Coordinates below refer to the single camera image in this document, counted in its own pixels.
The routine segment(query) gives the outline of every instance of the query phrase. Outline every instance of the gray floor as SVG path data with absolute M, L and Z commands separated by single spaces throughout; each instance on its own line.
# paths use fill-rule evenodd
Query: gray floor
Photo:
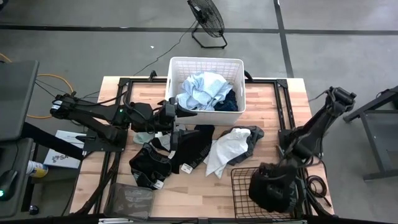
M 277 28 L 271 0 L 215 0 L 227 28 Z M 286 29 L 397 30 L 395 0 L 280 0 Z M 185 0 L 11 0 L 0 22 L 73 26 L 189 27 Z M 0 52 L 15 61 L 39 60 L 40 73 L 62 75 L 78 95 L 97 91 L 105 75 L 131 75 L 178 41 L 176 32 L 48 32 L 0 30 Z M 208 43 L 218 41 L 199 34 Z M 180 45 L 141 74 L 166 75 L 171 57 L 240 58 L 255 77 L 286 77 L 279 34 L 227 33 L 224 50 L 204 50 L 186 35 Z M 355 92 L 355 108 L 398 83 L 398 36 L 288 35 L 294 75 L 304 78 L 309 98 L 329 86 Z M 63 83 L 40 78 L 65 91 Z M 34 90 L 30 114 L 47 114 L 52 97 Z M 312 101 L 314 112 L 323 98 Z M 71 122 L 29 119 L 42 129 L 81 131 Z M 324 139 L 330 192 L 337 215 L 398 222 L 398 178 L 363 182 L 377 171 L 359 120 L 338 120 Z M 60 215 L 73 179 L 42 186 L 39 216 Z

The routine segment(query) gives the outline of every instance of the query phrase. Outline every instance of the spray can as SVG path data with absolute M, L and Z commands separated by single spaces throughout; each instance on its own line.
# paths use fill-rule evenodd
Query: spray can
M 31 177 L 42 178 L 49 172 L 49 168 L 35 161 L 29 161 L 27 164 L 26 174 Z

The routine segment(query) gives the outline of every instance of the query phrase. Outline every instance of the white box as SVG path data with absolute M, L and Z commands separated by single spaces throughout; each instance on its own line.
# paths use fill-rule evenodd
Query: white box
M 170 59 L 165 99 L 175 97 L 182 92 L 181 83 L 190 75 L 198 72 L 214 72 L 222 75 L 233 85 L 238 104 L 237 112 L 196 111 L 198 115 L 177 118 L 177 124 L 233 125 L 246 110 L 246 90 L 244 86 L 244 65 L 240 59 L 173 57 Z

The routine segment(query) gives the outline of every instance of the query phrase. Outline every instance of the black stand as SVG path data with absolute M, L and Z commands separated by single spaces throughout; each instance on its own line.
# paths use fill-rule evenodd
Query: black stand
M 224 49 L 228 45 L 228 43 L 226 42 L 226 39 L 224 37 L 224 34 L 221 34 L 221 37 L 223 38 L 225 45 L 223 45 L 223 46 L 211 46 L 211 47 L 203 46 L 203 44 L 201 44 L 201 42 L 199 42 L 199 40 L 195 37 L 195 34 L 194 34 L 198 30 L 198 26 L 199 26 L 199 22 L 196 24 L 194 30 L 192 31 L 192 38 L 194 38 L 195 41 L 198 42 L 198 44 L 200 45 L 201 48 L 204 48 L 204 49 Z
M 394 168 L 389 157 L 389 151 L 397 151 L 398 140 L 396 140 L 395 133 L 398 131 L 398 111 L 376 110 L 397 98 L 398 86 L 387 90 L 376 99 L 344 117 L 347 123 L 355 118 L 361 118 L 380 170 L 373 174 L 364 175 L 363 180 L 365 181 L 398 176 L 398 169 Z

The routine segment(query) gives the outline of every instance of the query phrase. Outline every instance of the fan stand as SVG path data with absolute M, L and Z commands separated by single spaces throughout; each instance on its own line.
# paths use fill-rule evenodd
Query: fan stand
M 224 49 L 228 45 L 224 35 L 221 34 L 221 37 L 223 38 L 223 40 L 225 42 L 225 45 L 223 45 L 223 46 L 211 46 L 211 47 L 203 46 L 203 44 L 201 44 L 201 42 L 199 42 L 199 40 L 195 37 L 195 34 L 194 34 L 198 30 L 198 26 L 199 26 L 199 22 L 197 22 L 197 25 L 195 26 L 194 30 L 192 31 L 192 38 L 194 38 L 195 41 L 198 42 L 198 44 L 200 45 L 201 48 L 204 48 L 204 49 L 218 49 L 218 48 Z

